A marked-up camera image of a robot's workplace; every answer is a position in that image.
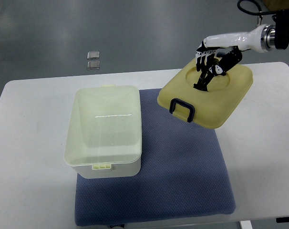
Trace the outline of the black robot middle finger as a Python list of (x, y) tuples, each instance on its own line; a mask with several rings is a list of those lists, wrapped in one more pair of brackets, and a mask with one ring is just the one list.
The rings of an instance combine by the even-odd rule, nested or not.
[(211, 55), (211, 51), (198, 52), (198, 71), (202, 71), (207, 63), (207, 58)]

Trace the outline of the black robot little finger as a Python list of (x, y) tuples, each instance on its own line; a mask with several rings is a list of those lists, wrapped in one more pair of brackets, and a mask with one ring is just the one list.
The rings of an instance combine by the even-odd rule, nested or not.
[(196, 50), (196, 70), (199, 72), (205, 67), (206, 47), (205, 42), (202, 41)]

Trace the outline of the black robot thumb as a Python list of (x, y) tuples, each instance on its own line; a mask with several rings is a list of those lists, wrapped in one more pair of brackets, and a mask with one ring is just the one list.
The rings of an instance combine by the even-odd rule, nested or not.
[(225, 54), (216, 65), (217, 75), (226, 75), (226, 72), (232, 69), (242, 60), (242, 52), (237, 46), (234, 46), (230, 52)]

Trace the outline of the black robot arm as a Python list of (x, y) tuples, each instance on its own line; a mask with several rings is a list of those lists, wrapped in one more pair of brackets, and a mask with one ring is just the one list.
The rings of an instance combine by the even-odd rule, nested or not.
[(242, 52), (254, 50), (259, 53), (272, 49), (284, 50), (289, 45), (289, 9), (262, 11), (255, 1), (258, 11), (251, 12), (237, 7), (242, 12), (257, 16), (257, 26), (249, 32), (235, 32), (208, 36), (204, 38), (196, 50), (196, 70), (201, 72), (194, 88), (207, 91), (211, 80), (218, 75), (226, 75), (242, 60)]

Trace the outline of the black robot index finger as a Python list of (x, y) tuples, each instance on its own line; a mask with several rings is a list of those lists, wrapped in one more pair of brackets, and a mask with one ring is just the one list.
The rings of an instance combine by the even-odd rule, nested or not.
[(216, 65), (218, 60), (215, 58), (215, 50), (210, 50), (211, 55), (207, 58), (207, 63), (205, 68), (202, 70), (202, 80), (203, 83), (209, 83), (213, 77), (217, 75)]

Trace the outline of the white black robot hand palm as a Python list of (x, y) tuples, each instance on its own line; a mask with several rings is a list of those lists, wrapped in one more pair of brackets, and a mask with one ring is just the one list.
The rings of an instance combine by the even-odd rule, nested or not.
[(258, 53), (269, 52), (275, 48), (276, 29), (274, 25), (262, 24), (249, 32), (235, 32), (206, 37), (206, 48), (229, 48), (237, 46), (239, 50), (254, 50)]

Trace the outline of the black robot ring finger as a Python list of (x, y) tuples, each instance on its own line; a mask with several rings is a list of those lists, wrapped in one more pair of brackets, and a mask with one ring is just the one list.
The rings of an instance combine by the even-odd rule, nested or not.
[(206, 66), (206, 51), (197, 49), (196, 51), (196, 70), (202, 71)]

